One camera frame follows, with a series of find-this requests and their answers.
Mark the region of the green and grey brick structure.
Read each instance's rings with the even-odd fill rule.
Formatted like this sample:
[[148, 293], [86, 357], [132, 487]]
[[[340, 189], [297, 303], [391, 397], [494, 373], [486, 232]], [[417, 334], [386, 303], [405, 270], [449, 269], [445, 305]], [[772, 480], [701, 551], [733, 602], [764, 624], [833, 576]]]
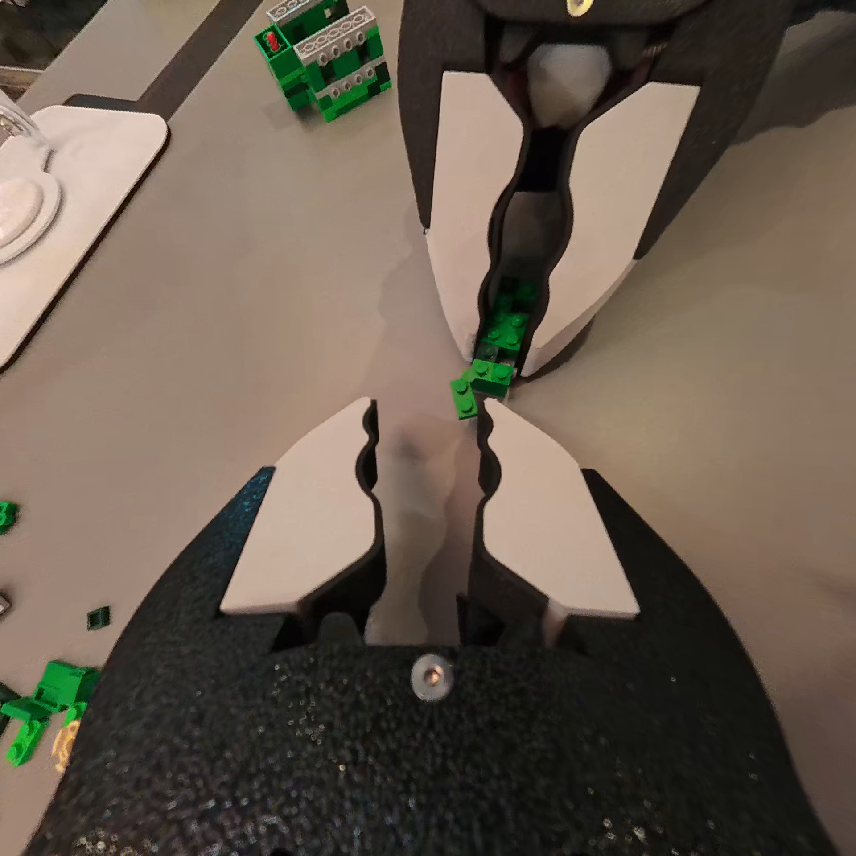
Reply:
[[347, 1], [282, 1], [255, 45], [291, 110], [326, 123], [391, 88], [377, 17]]

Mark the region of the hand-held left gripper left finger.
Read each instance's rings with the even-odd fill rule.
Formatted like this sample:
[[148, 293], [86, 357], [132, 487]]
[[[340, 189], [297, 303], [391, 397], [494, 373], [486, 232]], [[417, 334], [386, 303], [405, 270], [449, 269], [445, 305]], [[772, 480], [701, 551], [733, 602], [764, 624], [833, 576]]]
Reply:
[[381, 525], [358, 463], [376, 446], [376, 415], [376, 401], [358, 398], [276, 462], [220, 603], [223, 614], [303, 611], [368, 555]]

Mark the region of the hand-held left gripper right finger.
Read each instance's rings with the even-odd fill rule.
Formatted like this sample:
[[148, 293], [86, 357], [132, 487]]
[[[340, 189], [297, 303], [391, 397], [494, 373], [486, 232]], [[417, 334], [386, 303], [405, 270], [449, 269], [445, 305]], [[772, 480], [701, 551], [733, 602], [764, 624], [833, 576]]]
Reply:
[[477, 418], [480, 453], [468, 596], [505, 629], [555, 646], [572, 618], [634, 621], [640, 606], [583, 471], [496, 399]]

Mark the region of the white book stand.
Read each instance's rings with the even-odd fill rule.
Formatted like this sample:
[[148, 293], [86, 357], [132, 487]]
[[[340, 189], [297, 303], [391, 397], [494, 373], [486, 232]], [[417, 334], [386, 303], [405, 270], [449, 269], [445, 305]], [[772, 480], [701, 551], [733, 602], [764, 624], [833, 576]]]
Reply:
[[27, 348], [169, 141], [133, 102], [25, 112], [2, 93], [1, 368]]

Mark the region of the small green brick assembly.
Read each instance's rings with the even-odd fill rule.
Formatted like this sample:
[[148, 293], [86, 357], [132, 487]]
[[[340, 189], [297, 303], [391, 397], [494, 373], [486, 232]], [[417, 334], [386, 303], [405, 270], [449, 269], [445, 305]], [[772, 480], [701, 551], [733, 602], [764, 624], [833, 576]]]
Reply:
[[479, 396], [507, 397], [538, 297], [539, 286], [531, 280], [506, 276], [500, 281], [470, 366], [449, 384], [459, 421], [477, 416]]

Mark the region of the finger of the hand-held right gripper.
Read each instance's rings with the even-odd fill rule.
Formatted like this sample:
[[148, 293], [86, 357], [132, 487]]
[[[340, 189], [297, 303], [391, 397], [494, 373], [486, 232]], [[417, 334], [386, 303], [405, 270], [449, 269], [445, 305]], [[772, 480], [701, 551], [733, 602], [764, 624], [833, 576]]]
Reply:
[[523, 137], [521, 118], [487, 75], [444, 72], [425, 241], [462, 358], [473, 356], [478, 298], [490, 270], [490, 220], [514, 178]]
[[521, 375], [556, 358], [615, 293], [635, 253], [700, 93], [646, 83], [586, 124], [569, 171], [572, 228]]

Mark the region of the grey desk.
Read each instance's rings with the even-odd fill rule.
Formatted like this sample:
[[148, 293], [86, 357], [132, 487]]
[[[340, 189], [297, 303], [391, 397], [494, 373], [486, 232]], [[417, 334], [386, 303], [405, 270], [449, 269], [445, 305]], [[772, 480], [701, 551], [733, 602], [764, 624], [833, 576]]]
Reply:
[[[379, 403], [389, 583], [370, 639], [453, 641], [479, 497], [396, 91], [303, 125], [252, 36], [2, 376], [2, 681], [101, 665], [261, 466]], [[854, 854], [854, 16], [796, 27], [735, 145], [512, 407], [721, 605]]]

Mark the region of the pile of loose bricks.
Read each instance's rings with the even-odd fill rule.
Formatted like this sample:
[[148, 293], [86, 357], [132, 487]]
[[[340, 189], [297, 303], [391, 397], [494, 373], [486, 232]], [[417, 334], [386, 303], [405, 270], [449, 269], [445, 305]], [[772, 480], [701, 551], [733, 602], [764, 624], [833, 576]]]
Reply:
[[29, 695], [18, 695], [7, 685], [1, 685], [1, 731], [11, 722], [18, 730], [6, 751], [6, 760], [13, 768], [27, 764], [37, 750], [55, 716], [63, 716], [50, 756], [55, 770], [64, 773], [70, 764], [76, 737], [100, 671], [76, 666], [61, 660], [51, 660]]

